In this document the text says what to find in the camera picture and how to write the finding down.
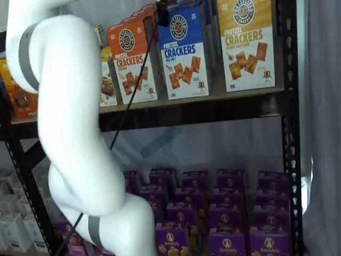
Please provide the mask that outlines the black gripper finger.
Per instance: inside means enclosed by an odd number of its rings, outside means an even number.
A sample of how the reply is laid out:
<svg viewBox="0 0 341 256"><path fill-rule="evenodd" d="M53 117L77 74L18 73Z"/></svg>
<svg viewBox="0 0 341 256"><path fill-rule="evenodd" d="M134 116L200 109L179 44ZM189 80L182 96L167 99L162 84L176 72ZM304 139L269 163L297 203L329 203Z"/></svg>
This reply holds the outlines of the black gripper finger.
<svg viewBox="0 0 341 256"><path fill-rule="evenodd" d="M156 0L157 21L159 26L168 26L169 24L168 5L169 0Z"/></svg>

